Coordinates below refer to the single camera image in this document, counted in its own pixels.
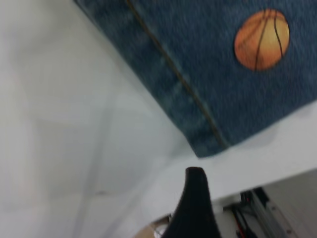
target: denim fabric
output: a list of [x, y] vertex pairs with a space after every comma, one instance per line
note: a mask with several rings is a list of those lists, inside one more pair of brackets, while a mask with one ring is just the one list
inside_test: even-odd
[[[316, 0], [76, 0], [198, 157], [216, 154], [317, 97]], [[281, 11], [290, 45], [265, 71], [236, 59], [243, 22]]]

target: black object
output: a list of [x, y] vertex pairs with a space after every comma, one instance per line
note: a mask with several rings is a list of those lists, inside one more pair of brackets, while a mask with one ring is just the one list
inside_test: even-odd
[[267, 197], [263, 188], [258, 187], [258, 188], [255, 188], [253, 191], [257, 195], [260, 202], [262, 203], [262, 206], [266, 208], [266, 204], [269, 202], [269, 198]]
[[162, 238], [221, 238], [202, 168], [186, 169], [183, 194]]
[[[239, 235], [240, 236], [243, 235], [244, 238], [258, 238], [257, 235], [249, 227], [249, 224], [248, 224], [247, 220], [245, 219], [244, 215], [242, 214], [241, 210], [236, 206], [232, 206], [231, 211], [232, 211], [232, 214], [236, 220], [237, 226], [240, 228], [240, 231], [242, 233]], [[242, 225], [241, 220], [238, 216], [238, 213], [239, 213], [240, 217], [242, 218], [244, 225]]]

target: basketball patch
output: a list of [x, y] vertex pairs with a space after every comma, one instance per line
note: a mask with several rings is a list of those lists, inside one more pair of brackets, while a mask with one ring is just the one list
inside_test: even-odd
[[251, 70], [265, 70], [277, 64], [289, 45], [285, 16], [274, 9], [259, 11], [238, 30], [234, 52], [238, 61]]

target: stitched seam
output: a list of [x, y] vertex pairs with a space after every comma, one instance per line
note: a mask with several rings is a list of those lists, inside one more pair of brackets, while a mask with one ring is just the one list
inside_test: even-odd
[[173, 60], [169, 57], [169, 55], [166, 53], [166, 51], [163, 49], [161, 43], [158, 41], [158, 39], [150, 32], [150, 30], [148, 29], [148, 27], [146, 26], [146, 24], [144, 23], [144, 21], [142, 20], [142, 18], [140, 17], [140, 15], [138, 14], [138, 12], [136, 11], [136, 9], [134, 8], [133, 4], [131, 3], [130, 0], [126, 0], [128, 7], [130, 8], [130, 10], [132, 11], [132, 13], [134, 14], [135, 18], [137, 19], [137, 21], [139, 22], [139, 24], [141, 25], [141, 27], [144, 29], [144, 31], [149, 35], [149, 37], [153, 40], [154, 44], [156, 45], [156, 47], [159, 49], [159, 51], [162, 53], [162, 55], [165, 57], [168, 65], [171, 67], [171, 69], [174, 71], [174, 73], [176, 74], [177, 78], [179, 79], [179, 81], [183, 84], [183, 86], [186, 88], [187, 92], [192, 96], [192, 98], [194, 99], [195, 103], [197, 104], [198, 108], [201, 110], [201, 112], [203, 113], [203, 115], [205, 116], [205, 118], [207, 119], [211, 130], [218, 142], [218, 144], [223, 147], [224, 149], [226, 149], [228, 146], [226, 145], [226, 143], [224, 142], [224, 140], [221, 138], [217, 127], [215, 126], [211, 116], [208, 114], [207, 110], [204, 108], [203, 104], [200, 102], [200, 100], [198, 99], [198, 97], [195, 95], [194, 91], [190, 88], [189, 84], [186, 82], [186, 80], [184, 79], [184, 77], [181, 75], [181, 73], [179, 72], [179, 70], [176, 68]]

